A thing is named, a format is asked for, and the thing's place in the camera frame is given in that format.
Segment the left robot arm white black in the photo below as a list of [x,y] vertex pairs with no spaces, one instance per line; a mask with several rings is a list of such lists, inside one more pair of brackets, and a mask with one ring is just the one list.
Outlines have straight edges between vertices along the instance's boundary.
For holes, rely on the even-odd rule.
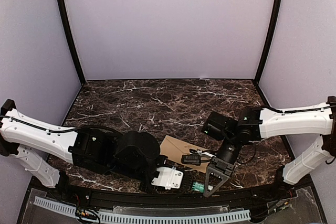
[[65,172],[49,165],[37,151],[101,175],[121,174],[152,191],[163,158],[156,138],[147,132],[120,133],[102,125],[62,127],[29,118],[11,99],[1,107],[1,155],[16,158],[63,201],[74,197]]

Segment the brown paper envelope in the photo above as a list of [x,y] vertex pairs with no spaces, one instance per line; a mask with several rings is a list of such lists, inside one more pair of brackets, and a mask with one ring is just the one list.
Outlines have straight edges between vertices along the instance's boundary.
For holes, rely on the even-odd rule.
[[[178,164],[182,164],[181,158],[182,155],[190,154],[190,149],[205,151],[203,147],[199,147],[188,142],[181,141],[177,138],[166,135],[163,142],[160,145],[161,155],[168,157],[168,160],[173,161]],[[202,163],[200,166],[184,164],[184,166],[201,172],[206,173],[207,163]]]

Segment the green white glue stick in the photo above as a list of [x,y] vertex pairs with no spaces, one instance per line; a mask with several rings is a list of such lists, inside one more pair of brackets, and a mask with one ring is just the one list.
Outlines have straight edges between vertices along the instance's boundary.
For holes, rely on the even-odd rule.
[[203,193],[204,192],[204,188],[205,188],[205,186],[202,183],[199,183],[199,182],[193,182],[192,183],[192,191]]

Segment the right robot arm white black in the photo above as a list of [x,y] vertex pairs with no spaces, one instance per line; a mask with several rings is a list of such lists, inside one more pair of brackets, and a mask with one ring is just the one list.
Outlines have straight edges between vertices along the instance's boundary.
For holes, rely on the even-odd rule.
[[288,185],[297,184],[320,164],[335,158],[335,97],[329,96],[326,102],[301,108],[247,108],[238,120],[212,112],[202,132],[222,142],[206,168],[203,192],[206,198],[230,179],[244,145],[274,136],[316,134],[309,148],[277,170],[268,195],[278,200],[287,193]]

